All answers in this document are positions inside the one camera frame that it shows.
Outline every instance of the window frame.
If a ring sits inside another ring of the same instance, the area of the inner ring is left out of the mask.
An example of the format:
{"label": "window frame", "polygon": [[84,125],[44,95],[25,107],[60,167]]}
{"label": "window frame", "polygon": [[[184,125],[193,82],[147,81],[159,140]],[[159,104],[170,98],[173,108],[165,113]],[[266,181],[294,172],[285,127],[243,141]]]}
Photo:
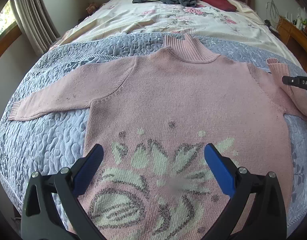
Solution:
{"label": "window frame", "polygon": [[15,21],[0,34],[0,57],[21,34]]}

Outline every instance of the window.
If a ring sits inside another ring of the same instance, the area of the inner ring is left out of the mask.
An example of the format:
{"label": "window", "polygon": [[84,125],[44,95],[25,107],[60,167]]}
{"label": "window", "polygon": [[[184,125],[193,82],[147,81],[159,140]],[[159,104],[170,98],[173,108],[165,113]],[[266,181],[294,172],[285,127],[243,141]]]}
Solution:
{"label": "window", "polygon": [[11,10],[10,1],[8,1],[0,13],[0,35],[14,22],[15,17]]}

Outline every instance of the red cloth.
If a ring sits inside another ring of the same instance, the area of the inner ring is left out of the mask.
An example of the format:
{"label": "red cloth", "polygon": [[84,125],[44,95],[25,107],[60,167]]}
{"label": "red cloth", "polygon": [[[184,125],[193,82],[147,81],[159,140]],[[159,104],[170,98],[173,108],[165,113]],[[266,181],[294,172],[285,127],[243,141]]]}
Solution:
{"label": "red cloth", "polygon": [[201,0],[204,1],[220,10],[226,11],[226,12],[235,12],[237,8],[229,3],[227,0]]}

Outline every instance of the metal screw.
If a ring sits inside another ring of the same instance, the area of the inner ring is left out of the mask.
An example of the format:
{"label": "metal screw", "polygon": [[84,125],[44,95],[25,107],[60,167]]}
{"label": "metal screw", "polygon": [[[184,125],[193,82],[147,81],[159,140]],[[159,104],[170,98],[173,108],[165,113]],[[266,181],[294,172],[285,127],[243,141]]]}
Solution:
{"label": "metal screw", "polygon": [[38,175],[39,175],[39,172],[37,172],[37,171],[34,171],[34,172],[31,174],[31,176],[32,176],[33,178],[38,177]]}
{"label": "metal screw", "polygon": [[61,174],[66,174],[66,173],[68,173],[68,171],[69,171],[69,168],[68,168],[68,167],[64,167],[64,168],[62,168],[62,169],[60,170],[60,173],[61,173]]}
{"label": "metal screw", "polygon": [[269,177],[270,178],[275,178],[276,177],[276,173],[274,173],[273,171],[269,172]]}
{"label": "metal screw", "polygon": [[248,170],[247,170],[245,167],[240,167],[240,168],[239,168],[239,172],[240,172],[241,174],[246,174],[247,171],[248,171]]}

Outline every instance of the green leaf pattern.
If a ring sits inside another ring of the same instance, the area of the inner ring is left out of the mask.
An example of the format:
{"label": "green leaf pattern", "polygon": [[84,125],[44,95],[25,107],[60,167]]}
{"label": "green leaf pattern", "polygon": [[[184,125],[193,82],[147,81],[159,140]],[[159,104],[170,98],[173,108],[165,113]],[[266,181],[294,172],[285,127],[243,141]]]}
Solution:
{"label": "green leaf pattern", "polygon": [[95,196],[91,220],[99,228],[123,228],[144,219],[144,205],[140,198],[128,191],[104,189]]}
{"label": "green leaf pattern", "polygon": [[118,168],[107,168],[101,176],[102,181],[112,181],[125,185],[131,185],[137,190],[148,195],[149,189],[147,182],[143,176],[140,176],[130,170],[123,170]]}
{"label": "green leaf pattern", "polygon": [[[233,142],[234,138],[229,137],[217,143],[215,147],[223,154],[232,147]],[[172,206],[172,203],[168,203],[159,195],[155,196],[159,215],[150,240],[178,240],[181,235],[198,226],[202,219],[204,206],[195,196],[210,194],[211,191],[205,187],[205,183],[215,178],[204,160],[199,160],[199,170],[183,173],[197,158],[203,145],[203,143],[181,144],[175,150],[172,162],[169,163],[170,160],[161,143],[149,139],[148,147],[143,143],[136,146],[130,163],[133,170],[106,168],[103,171],[102,182],[130,185],[147,200],[150,197],[149,186],[145,177],[137,174],[135,170],[146,169],[150,164],[150,169],[156,176],[156,179],[150,179],[150,182],[154,182],[154,186],[160,188],[166,184],[166,175],[171,179],[175,177],[182,179],[178,190],[183,193],[176,206]],[[238,156],[237,151],[231,152],[233,156]],[[116,165],[122,162],[127,153],[126,145],[119,142],[112,143],[112,154]],[[145,218],[145,206],[136,194],[116,188],[106,188],[98,192],[93,199],[89,215],[99,229],[125,228],[139,224]],[[143,233],[141,230],[144,229],[132,231],[123,240],[140,240]]]}
{"label": "green leaf pattern", "polygon": [[123,143],[113,142],[111,144],[111,149],[116,165],[119,165],[122,159],[127,155],[128,147]]}

